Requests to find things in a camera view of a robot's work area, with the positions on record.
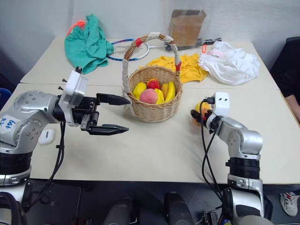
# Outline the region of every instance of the white cloth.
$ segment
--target white cloth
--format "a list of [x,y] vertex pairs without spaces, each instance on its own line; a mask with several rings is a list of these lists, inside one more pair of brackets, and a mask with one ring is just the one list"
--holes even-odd
[[201,54],[199,66],[218,81],[239,85],[258,77],[259,61],[242,48],[234,49],[230,44],[217,41],[207,54]]

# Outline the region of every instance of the teal cloth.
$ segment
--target teal cloth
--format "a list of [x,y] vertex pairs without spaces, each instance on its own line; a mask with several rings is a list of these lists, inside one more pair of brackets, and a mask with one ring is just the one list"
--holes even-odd
[[74,67],[81,67],[83,74],[93,71],[97,66],[107,66],[106,55],[113,53],[113,45],[106,41],[98,18],[91,14],[86,19],[84,30],[76,26],[65,39],[67,59]]

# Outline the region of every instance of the red apple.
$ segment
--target red apple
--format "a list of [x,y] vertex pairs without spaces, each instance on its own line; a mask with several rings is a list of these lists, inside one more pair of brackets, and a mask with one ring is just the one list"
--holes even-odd
[[160,89],[159,81],[157,78],[151,78],[147,81],[147,89]]

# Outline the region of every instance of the sneaker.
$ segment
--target sneaker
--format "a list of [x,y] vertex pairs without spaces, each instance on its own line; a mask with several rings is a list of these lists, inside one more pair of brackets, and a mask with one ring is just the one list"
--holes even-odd
[[294,192],[285,192],[280,194],[280,203],[287,215],[295,217],[298,212],[297,200],[300,195],[295,195]]

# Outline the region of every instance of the white table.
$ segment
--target white table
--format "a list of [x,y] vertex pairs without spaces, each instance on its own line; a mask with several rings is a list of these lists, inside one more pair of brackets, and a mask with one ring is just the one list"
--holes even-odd
[[[28,90],[60,94],[58,85],[19,84],[3,110]],[[178,112],[160,123],[147,123],[123,112],[122,106],[102,104],[98,107],[98,124],[111,123],[130,128],[113,136],[91,136],[79,127],[66,127],[64,162],[55,176],[63,180],[135,180],[204,182],[201,165],[204,156],[200,127],[196,127],[190,110],[204,97],[226,91],[231,98],[229,116],[263,137],[261,178],[264,184],[300,183],[300,128],[278,90],[269,89],[189,89],[184,88]],[[120,87],[88,86],[86,96],[97,92],[121,94]],[[32,156],[32,178],[50,177],[59,143],[58,124],[55,140],[35,148]],[[206,142],[210,135],[205,129]],[[210,161],[219,183],[227,182],[227,146],[215,138]]]
[[[231,86],[218,82],[216,79],[208,75],[202,82],[188,82],[184,84],[187,88],[223,88],[223,89],[256,89],[256,90],[269,90],[277,89],[278,87],[274,82],[272,76],[257,54],[251,42],[229,42],[234,48],[244,48],[247,53],[254,54],[258,57],[260,62],[259,77],[249,81],[246,84]],[[150,41],[150,45],[163,45],[159,40]],[[195,53],[199,54],[200,48],[193,48],[188,50],[179,51],[180,55]],[[129,74],[134,72],[140,66],[145,66],[153,59],[160,56],[173,56],[172,52],[167,52],[164,48],[150,49],[149,54],[137,61],[129,63]],[[64,84],[61,80],[67,79],[70,75],[73,66],[68,62],[65,55],[64,37],[57,37],[50,44],[45,53],[41,56],[32,70],[27,73],[22,83],[38,83],[38,84]],[[97,67],[93,72],[83,75],[89,82],[89,85],[103,85],[103,86],[121,86],[121,70],[122,63],[109,59],[109,65],[106,67]]]

